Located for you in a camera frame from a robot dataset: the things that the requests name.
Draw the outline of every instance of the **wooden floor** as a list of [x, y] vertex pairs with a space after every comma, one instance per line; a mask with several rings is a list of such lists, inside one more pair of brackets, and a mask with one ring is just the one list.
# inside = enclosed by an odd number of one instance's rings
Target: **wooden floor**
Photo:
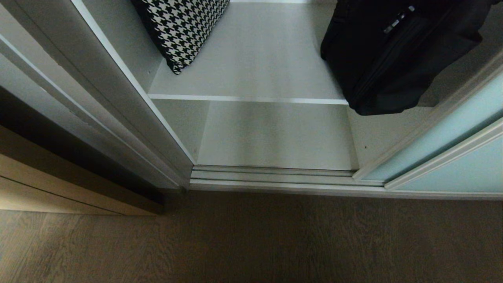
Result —
[[503, 282], [501, 202], [189, 192], [168, 205], [0, 211], [0, 282]]

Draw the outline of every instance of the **white shelf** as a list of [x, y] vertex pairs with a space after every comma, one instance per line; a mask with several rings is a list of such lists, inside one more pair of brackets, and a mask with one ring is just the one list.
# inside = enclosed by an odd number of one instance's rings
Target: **white shelf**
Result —
[[231, 3], [192, 65], [151, 99], [347, 104], [319, 47], [334, 4]]
[[199, 165], [356, 170], [347, 107], [210, 103]]

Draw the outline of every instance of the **houndstooth pillow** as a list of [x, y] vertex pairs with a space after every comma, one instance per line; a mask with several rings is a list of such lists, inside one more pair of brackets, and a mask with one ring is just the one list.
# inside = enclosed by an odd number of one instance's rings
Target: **houndstooth pillow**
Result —
[[171, 70], [194, 61], [229, 0], [131, 0]]

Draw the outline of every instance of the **brown wood floor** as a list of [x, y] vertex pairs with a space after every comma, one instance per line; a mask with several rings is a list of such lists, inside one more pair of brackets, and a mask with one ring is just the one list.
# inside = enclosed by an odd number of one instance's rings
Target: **brown wood floor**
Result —
[[0, 282], [503, 282], [501, 202], [169, 201], [162, 217], [0, 211]]

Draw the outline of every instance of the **black bag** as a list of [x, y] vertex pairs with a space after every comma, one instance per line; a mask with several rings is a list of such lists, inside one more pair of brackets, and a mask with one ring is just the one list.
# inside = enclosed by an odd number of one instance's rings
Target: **black bag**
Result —
[[482, 41], [478, 30], [500, 1], [339, 0], [321, 57], [357, 113], [400, 113]]

